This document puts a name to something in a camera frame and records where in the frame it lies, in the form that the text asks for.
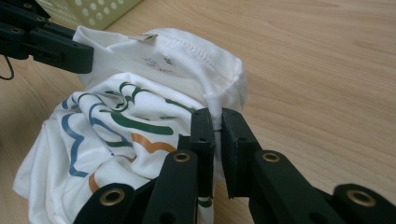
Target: cable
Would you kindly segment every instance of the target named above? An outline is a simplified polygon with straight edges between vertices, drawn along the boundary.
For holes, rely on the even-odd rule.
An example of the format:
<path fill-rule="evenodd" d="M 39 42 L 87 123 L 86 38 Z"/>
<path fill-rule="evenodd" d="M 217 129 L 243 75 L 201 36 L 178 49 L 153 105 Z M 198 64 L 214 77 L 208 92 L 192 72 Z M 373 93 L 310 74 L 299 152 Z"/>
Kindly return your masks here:
<path fill-rule="evenodd" d="M 3 80 L 11 80 L 12 78 L 14 78 L 14 69 L 12 68 L 11 62 L 9 61 L 8 57 L 5 55 L 4 58 L 7 61 L 9 71 L 11 72 L 11 76 L 9 76 L 9 77 L 0 76 L 0 78 L 3 79 Z"/>

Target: black metal bracket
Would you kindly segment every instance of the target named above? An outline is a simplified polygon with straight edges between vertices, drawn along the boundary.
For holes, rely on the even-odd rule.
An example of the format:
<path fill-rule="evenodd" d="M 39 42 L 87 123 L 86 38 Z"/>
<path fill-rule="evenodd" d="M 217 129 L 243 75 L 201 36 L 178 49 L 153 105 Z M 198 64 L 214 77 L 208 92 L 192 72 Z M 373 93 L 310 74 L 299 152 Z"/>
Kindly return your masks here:
<path fill-rule="evenodd" d="M 0 54 L 19 60 L 32 55 L 35 61 L 66 71 L 90 73 L 93 48 L 73 41 L 74 30 L 49 22 L 39 8 L 0 0 Z"/>
<path fill-rule="evenodd" d="M 137 190 L 121 186 L 126 202 L 113 195 L 109 206 L 101 198 L 118 184 L 97 190 L 75 223 L 195 223 L 197 198 L 212 197 L 213 136 L 208 109 L 194 112 L 191 136 L 180 136 L 156 180 Z M 370 189 L 346 184 L 333 195 L 315 189 L 284 155 L 262 150 L 238 112 L 223 109 L 221 138 L 229 197 L 248 197 L 255 223 L 396 223 L 396 207 Z"/>

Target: light green basket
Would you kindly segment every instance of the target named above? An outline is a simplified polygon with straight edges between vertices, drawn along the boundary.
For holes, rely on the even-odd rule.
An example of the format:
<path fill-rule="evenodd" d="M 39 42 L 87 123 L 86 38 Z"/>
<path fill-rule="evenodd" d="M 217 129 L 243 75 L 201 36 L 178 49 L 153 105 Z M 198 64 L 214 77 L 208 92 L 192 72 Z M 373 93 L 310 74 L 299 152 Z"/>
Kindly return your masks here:
<path fill-rule="evenodd" d="M 104 30 L 142 0 L 36 0 L 60 24 Z"/>

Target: wooden table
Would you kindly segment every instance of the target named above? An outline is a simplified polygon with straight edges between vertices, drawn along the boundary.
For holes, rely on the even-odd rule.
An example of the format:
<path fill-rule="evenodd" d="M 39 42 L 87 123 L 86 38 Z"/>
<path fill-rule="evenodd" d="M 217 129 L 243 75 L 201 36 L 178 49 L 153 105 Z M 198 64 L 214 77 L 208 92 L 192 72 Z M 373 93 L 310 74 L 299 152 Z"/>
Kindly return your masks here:
<path fill-rule="evenodd" d="M 107 30 L 138 35 L 175 27 L 245 63 L 243 115 L 263 148 L 285 154 L 315 187 L 356 183 L 396 203 L 396 2 L 341 0 L 144 0 Z M 8 73 L 2 59 L 0 72 Z M 11 60 L 0 81 L 0 219 L 28 223 L 11 189 L 42 122 L 77 76 Z M 249 223 L 248 201 L 219 184 L 216 223 Z"/>

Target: clothing tag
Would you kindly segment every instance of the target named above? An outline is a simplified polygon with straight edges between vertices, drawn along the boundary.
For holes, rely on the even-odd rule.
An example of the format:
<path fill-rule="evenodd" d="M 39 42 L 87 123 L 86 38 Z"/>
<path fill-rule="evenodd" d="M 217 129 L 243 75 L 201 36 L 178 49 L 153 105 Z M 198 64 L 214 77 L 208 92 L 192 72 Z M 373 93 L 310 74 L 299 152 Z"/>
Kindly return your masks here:
<path fill-rule="evenodd" d="M 142 35 L 130 35 L 128 38 L 140 40 L 140 41 L 148 41 L 157 37 L 156 34 L 142 34 Z"/>

